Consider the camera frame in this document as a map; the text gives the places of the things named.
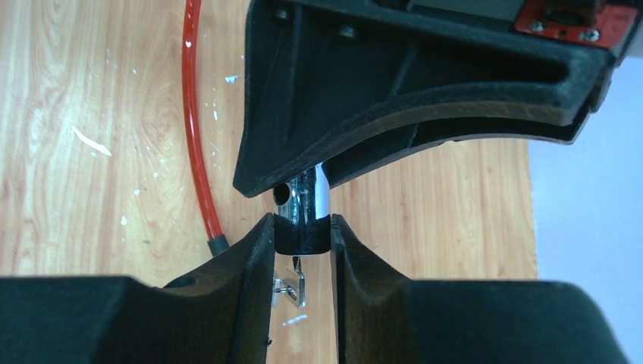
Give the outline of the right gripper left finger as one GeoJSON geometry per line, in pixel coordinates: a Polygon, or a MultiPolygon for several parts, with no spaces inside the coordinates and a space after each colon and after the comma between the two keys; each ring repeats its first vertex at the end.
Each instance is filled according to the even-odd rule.
{"type": "Polygon", "coordinates": [[[125,276],[2,278],[3,363],[263,363],[274,217],[165,287],[125,276]]]}

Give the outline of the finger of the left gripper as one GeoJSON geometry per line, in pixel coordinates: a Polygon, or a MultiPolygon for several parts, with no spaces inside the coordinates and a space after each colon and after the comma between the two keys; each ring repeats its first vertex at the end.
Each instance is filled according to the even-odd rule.
{"type": "Polygon", "coordinates": [[[595,108],[369,108],[342,121],[324,163],[331,187],[447,141],[573,143],[595,108]]]}
{"type": "Polygon", "coordinates": [[[252,197],[324,164],[369,108],[595,108],[612,52],[455,11],[375,1],[253,1],[234,188],[252,197]]]}

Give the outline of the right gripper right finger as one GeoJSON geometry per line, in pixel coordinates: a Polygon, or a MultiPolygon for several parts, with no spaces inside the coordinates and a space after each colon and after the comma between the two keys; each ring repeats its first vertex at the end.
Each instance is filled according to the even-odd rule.
{"type": "Polygon", "coordinates": [[[331,219],[341,363],[625,363],[580,287],[560,281],[414,280],[331,219]]]}

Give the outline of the silver key with ring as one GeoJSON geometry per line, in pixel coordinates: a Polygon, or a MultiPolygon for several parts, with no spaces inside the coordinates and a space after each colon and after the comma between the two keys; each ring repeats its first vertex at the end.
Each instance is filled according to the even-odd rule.
{"type": "Polygon", "coordinates": [[[306,278],[300,256],[288,256],[287,265],[277,266],[272,284],[272,305],[276,306],[278,297],[283,296],[298,309],[306,307],[306,278]]]}

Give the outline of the red cable lock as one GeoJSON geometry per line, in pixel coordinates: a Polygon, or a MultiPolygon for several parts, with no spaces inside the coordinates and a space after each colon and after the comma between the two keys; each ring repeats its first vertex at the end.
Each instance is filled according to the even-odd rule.
{"type": "MultiPolygon", "coordinates": [[[[224,236],[202,151],[198,118],[196,82],[197,39],[201,1],[186,1],[181,49],[181,87],[187,153],[199,209],[205,226],[208,246],[213,256],[229,244],[224,236]]],[[[273,189],[278,215],[285,219],[286,232],[281,238],[282,254],[299,257],[321,254],[330,249],[330,187],[322,164],[273,189]]]]}

